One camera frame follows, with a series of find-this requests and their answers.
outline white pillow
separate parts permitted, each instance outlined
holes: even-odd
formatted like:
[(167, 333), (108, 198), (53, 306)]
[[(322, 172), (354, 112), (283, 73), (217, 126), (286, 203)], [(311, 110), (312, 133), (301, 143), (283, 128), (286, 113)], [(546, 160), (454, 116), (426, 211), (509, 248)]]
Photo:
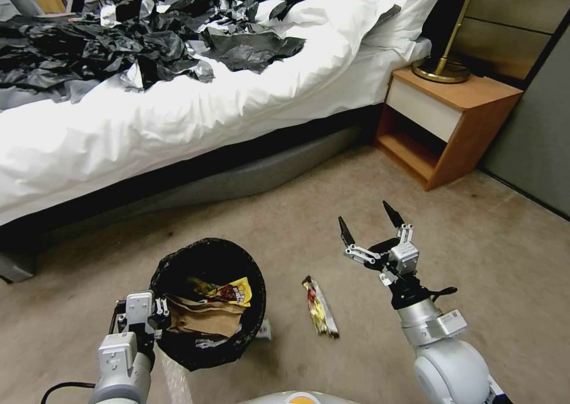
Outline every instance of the white pillow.
[(363, 39), (368, 46), (397, 48), (408, 46), (422, 33), (423, 23), (438, 0), (391, 0), (401, 11), (385, 22), (377, 24)]

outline brass lamp base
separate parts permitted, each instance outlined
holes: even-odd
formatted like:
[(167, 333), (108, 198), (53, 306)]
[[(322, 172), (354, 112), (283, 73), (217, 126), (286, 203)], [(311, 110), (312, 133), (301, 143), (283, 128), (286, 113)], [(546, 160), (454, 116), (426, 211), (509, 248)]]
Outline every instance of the brass lamp base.
[(461, 83), (469, 79), (470, 72), (467, 67), (458, 62), (447, 62), (439, 74), (435, 74), (438, 60), (425, 58), (415, 61), (411, 65), (414, 74), (427, 80), (438, 83)]

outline white drawer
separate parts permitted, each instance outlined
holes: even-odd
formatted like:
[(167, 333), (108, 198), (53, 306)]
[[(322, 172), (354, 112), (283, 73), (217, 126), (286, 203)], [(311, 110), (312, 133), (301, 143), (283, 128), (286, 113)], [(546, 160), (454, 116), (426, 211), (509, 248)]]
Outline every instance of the white drawer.
[(446, 142), (463, 114), (396, 78), (386, 104)]

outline floor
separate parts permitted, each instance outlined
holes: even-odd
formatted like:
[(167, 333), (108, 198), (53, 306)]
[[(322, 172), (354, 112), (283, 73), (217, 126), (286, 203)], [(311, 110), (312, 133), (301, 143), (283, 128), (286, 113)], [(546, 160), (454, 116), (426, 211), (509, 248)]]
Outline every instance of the floor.
[[(425, 402), (388, 289), (342, 256), (339, 214), (362, 246), (393, 236), (382, 199), (414, 223), (423, 283), (459, 288), (438, 305), (460, 308), (470, 325), (463, 337), (512, 401), (568, 403), (570, 223), (480, 172), (423, 192), (370, 147), (262, 195), (149, 214), (47, 249), (36, 277), (0, 283), (2, 402), (37, 403), (57, 382), (95, 381), (114, 301), (146, 288), (164, 255), (206, 236), (235, 241), (259, 264), (274, 340), (253, 343), (237, 363), (188, 374), (187, 383), (173, 378), (195, 404), (288, 389), (363, 404)], [(323, 288), (338, 340), (313, 330), (300, 284), (307, 274)], [(87, 399), (86, 390), (62, 390), (50, 402)], [(157, 364), (148, 403), (169, 401)]]

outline white duvet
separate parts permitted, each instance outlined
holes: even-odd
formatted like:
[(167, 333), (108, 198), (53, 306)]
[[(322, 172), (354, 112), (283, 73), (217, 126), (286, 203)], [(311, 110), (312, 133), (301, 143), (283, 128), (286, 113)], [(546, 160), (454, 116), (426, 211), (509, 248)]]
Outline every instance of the white duvet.
[(393, 6), (390, 0), (308, 0), (285, 22), (270, 23), (276, 3), (261, 4), (257, 20), (306, 43), (261, 74), (230, 72), (210, 61), (216, 77), (209, 84), (181, 76), (130, 93), (116, 76), (75, 105), (45, 100), (0, 113), (0, 225), (275, 129), (271, 118), (333, 83)]

